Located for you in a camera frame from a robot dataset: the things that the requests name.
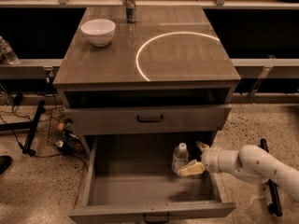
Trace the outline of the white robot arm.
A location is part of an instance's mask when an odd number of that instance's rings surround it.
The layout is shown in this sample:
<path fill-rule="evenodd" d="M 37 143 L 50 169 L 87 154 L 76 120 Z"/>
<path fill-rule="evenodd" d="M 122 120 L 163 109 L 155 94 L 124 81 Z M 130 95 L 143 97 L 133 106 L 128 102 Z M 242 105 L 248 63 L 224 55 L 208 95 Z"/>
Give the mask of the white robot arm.
<path fill-rule="evenodd" d="M 245 145 L 239 150 L 209 147 L 197 142 L 201 160 L 193 160 L 177 170 L 180 176 L 227 173 L 251 184 L 261 185 L 268 180 L 284 189 L 299 201 L 299 171 L 279 161 L 261 147 Z"/>

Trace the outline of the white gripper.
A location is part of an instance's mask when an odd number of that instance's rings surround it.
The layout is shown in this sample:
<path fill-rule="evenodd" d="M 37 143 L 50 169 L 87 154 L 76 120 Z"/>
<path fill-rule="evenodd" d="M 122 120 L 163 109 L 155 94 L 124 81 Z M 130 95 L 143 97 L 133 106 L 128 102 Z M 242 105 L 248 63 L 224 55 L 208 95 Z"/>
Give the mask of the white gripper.
<path fill-rule="evenodd" d="M 218 147 L 209 147 L 209 145 L 200 141 L 195 142 L 201 151 L 201 161 L 193 160 L 178 169 L 177 174 L 180 176 L 200 175 L 205 170 L 210 173 L 219 174 L 219 156 L 221 149 Z"/>

